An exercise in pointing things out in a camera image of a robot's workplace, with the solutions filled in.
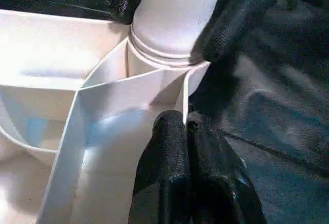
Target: gloved hand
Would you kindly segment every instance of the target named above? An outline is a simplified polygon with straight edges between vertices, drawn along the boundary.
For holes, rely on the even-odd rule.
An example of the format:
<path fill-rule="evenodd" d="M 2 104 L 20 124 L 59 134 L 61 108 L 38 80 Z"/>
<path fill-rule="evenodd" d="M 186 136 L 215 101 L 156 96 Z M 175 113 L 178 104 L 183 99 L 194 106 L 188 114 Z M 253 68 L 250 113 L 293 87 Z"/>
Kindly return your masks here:
<path fill-rule="evenodd" d="M 327 8 L 327 0 L 301 0 L 313 6 Z M 267 10 L 276 0 L 227 0 L 221 11 L 215 11 L 210 32 L 203 39 L 206 61 L 225 60 L 235 50 L 239 40 L 261 24 Z"/>
<path fill-rule="evenodd" d="M 265 223 L 242 160 L 192 113 L 161 113 L 138 166 L 129 223 Z"/>

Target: white cylindrical post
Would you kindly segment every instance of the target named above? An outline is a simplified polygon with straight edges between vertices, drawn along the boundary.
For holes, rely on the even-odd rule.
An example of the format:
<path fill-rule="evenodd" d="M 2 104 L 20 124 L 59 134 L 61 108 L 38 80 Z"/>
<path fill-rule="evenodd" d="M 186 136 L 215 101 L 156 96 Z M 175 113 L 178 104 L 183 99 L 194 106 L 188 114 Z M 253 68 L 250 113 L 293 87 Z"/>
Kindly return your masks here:
<path fill-rule="evenodd" d="M 149 60 L 186 66 L 217 0 L 142 0 L 132 24 L 134 46 Z"/>

